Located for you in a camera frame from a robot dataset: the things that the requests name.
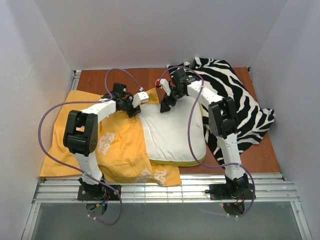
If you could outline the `white pillow yellow edge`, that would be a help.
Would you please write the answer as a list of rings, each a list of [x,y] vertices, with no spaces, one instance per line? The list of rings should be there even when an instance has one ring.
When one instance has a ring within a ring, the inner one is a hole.
[[[178,167],[196,166],[188,142],[188,122],[195,99],[184,96],[168,112],[161,113],[159,104],[141,106],[146,152],[154,164]]]

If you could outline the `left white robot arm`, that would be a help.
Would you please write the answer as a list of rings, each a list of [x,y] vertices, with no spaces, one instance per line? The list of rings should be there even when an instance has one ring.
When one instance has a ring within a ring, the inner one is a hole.
[[[106,191],[99,183],[104,176],[95,154],[98,146],[98,124],[117,111],[126,112],[131,118],[141,112],[140,105],[148,100],[149,96],[142,88],[133,95],[127,91],[125,84],[115,83],[112,91],[103,95],[98,103],[83,110],[69,112],[63,145],[77,160],[84,174],[79,182],[93,198],[100,198]]]

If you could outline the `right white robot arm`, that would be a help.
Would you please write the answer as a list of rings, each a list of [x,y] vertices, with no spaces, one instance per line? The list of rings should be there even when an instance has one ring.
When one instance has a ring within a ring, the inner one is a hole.
[[[231,97],[223,98],[207,88],[198,73],[188,75],[185,67],[174,70],[171,82],[163,77],[155,82],[157,88],[165,91],[160,102],[160,112],[170,111],[177,100],[184,96],[193,97],[195,104],[201,104],[207,109],[209,130],[217,138],[222,151],[226,182],[211,184],[205,193],[210,195],[211,200],[245,197],[249,180],[237,144],[239,118],[234,100]]]

